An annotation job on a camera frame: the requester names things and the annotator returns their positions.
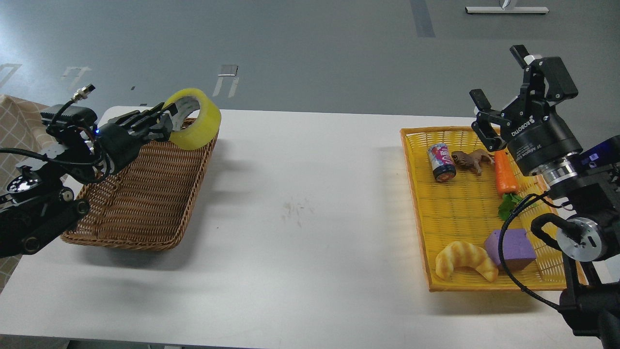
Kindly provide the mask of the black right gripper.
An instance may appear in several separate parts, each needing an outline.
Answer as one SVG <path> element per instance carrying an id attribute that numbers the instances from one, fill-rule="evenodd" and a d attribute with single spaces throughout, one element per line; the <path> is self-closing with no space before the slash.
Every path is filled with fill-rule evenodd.
<path id="1" fill-rule="evenodd" d="M 471 127 L 486 150 L 508 148 L 520 172 L 532 176 L 542 165 L 583 151 L 555 109 L 576 97 L 578 89 L 560 57 L 533 55 L 525 46 L 512 46 L 510 53 L 523 69 L 519 93 L 510 102 L 514 119 L 493 109 L 482 89 L 471 89 L 476 115 Z"/>

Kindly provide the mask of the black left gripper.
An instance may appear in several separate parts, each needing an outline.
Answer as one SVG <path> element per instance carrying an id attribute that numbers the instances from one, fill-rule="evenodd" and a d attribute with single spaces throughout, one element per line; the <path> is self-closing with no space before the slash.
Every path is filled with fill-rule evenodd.
<path id="1" fill-rule="evenodd" d="M 164 102 L 145 111 L 133 111 L 114 118 L 98 129 L 97 140 L 110 159 L 111 174 L 116 175 L 140 154 L 142 146 L 151 142 L 166 142 L 172 133 L 173 122 L 164 113 Z M 123 127 L 130 127 L 131 134 Z"/>

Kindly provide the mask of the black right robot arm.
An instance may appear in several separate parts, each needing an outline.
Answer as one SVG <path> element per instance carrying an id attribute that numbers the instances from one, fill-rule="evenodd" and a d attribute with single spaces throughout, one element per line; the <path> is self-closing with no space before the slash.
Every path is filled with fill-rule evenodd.
<path id="1" fill-rule="evenodd" d="M 505 108 L 492 108 L 480 89 L 470 96 L 476 109 L 472 130 L 492 152 L 507 149 L 525 176 L 541 176 L 542 194 L 529 194 L 502 225 L 498 253 L 502 268 L 521 291 L 555 309 L 576 336 L 595 336 L 603 348 L 619 347 L 619 283 L 603 283 L 594 263 L 619 254 L 619 137 L 584 151 L 556 105 L 578 95 L 560 57 L 530 54 L 524 46 L 510 51 L 523 70 L 518 95 Z M 565 199 L 572 215 L 542 214 L 532 234 L 561 252 L 566 288 L 558 303 L 538 296 L 518 281 L 505 259 L 503 240 L 509 223 L 525 208 Z"/>

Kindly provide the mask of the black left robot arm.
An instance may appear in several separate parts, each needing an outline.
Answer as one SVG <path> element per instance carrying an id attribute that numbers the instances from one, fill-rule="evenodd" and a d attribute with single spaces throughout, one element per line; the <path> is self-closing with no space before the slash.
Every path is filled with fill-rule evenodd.
<path id="1" fill-rule="evenodd" d="M 115 117 L 98 127 L 93 110 L 74 101 L 41 112 L 41 121 L 56 142 L 39 153 L 2 148 L 24 156 L 19 175 L 9 181 L 1 202 L 1 256 L 32 255 L 75 228 L 90 211 L 86 199 L 76 199 L 62 177 L 94 185 L 115 175 L 137 159 L 150 141 L 168 141 L 173 131 L 175 104 L 159 103 L 145 111 Z"/>

